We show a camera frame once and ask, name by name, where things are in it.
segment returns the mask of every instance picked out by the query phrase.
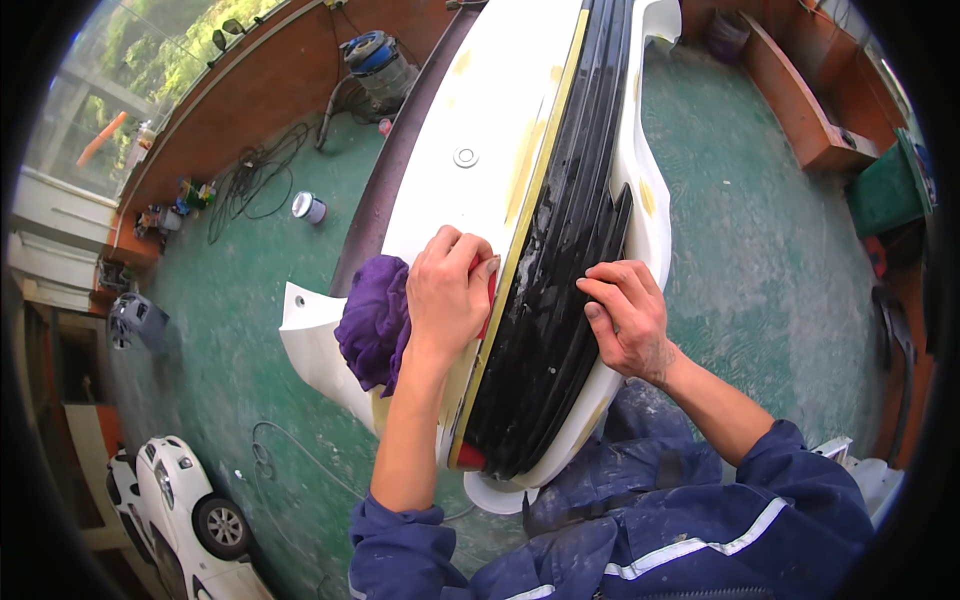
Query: purple rag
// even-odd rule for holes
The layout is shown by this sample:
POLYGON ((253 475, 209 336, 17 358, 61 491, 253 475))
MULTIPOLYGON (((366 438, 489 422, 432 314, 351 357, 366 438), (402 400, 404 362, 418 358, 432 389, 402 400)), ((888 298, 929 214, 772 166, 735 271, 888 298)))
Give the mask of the purple rag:
POLYGON ((410 341, 407 274, 402 258, 380 254, 353 274, 340 325, 333 337, 364 392, 385 386, 380 397, 392 396, 403 350, 410 341))

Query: green trees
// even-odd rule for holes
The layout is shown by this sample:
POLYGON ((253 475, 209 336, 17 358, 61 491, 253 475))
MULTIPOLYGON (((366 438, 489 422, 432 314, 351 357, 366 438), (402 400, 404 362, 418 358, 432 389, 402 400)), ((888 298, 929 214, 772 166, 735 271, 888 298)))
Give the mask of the green trees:
MULTIPOLYGON (((75 56, 151 103, 162 116, 206 70, 206 62, 219 54, 210 41, 215 29, 229 18, 249 28, 254 16, 281 1, 105 0, 78 36, 75 56)), ((77 125, 99 133, 118 112, 103 99, 89 96, 77 125)), ((113 133, 112 143, 98 153, 98 167, 90 166, 110 179, 122 177, 119 170, 139 125, 128 117, 113 133)))

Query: reflective stripe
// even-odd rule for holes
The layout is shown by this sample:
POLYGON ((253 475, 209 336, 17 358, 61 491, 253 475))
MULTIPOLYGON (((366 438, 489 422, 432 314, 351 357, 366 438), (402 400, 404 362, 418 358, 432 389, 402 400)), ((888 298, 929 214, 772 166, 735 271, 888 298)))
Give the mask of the reflective stripe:
POLYGON ((550 584, 545 584, 539 588, 533 588, 529 591, 524 591, 517 594, 516 596, 510 596, 507 600, 537 600, 537 598, 546 598, 554 592, 556 588, 550 584))
POLYGON ((786 500, 783 498, 774 498, 756 518, 754 524, 750 526, 750 529, 736 540, 727 543, 703 541, 700 538, 678 541, 677 543, 645 554, 626 566, 609 563, 603 572, 605 575, 616 575, 620 579, 634 580, 652 568, 669 563, 670 561, 674 561, 703 548, 712 548, 721 554, 731 556, 754 543, 757 538, 763 535, 763 532, 774 522, 774 519, 777 518, 777 515, 780 514, 784 506, 787 506, 786 500))
POLYGON ((347 588, 350 590, 350 595, 357 600, 367 600, 367 594, 362 591, 358 591, 353 587, 353 582, 350 580, 349 571, 347 572, 347 588))

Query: red sanding pad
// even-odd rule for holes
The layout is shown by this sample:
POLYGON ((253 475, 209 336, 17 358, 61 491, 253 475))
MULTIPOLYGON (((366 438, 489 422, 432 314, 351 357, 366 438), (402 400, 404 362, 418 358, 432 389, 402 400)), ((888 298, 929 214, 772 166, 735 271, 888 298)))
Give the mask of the red sanding pad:
MULTIPOLYGON (((470 262, 470 267, 468 273, 473 272, 473 268, 480 264, 479 254, 473 257, 473 260, 470 262)), ((490 282, 487 284, 487 295, 490 297, 490 306, 493 308, 493 291, 496 290, 496 271, 490 274, 490 282)), ((480 334, 477 335, 478 340, 484 339, 487 335, 487 325, 490 324, 490 312, 487 313, 487 319, 483 322, 483 327, 480 328, 480 334)))

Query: blue work overalls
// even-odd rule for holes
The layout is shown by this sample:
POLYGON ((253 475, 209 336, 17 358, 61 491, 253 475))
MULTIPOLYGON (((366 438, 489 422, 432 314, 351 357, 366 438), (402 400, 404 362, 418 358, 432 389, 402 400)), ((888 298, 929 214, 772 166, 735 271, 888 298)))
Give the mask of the blue work overalls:
POLYGON ((368 495, 352 515, 350 593, 367 600, 828 596, 873 534, 850 475, 809 452, 796 425, 778 420, 743 459, 736 483, 721 485, 719 457, 693 441, 687 423, 656 389, 631 381, 602 436, 592 436, 530 505, 525 529, 545 533, 469 581, 450 563, 456 534, 442 526, 440 508, 393 513, 368 495))

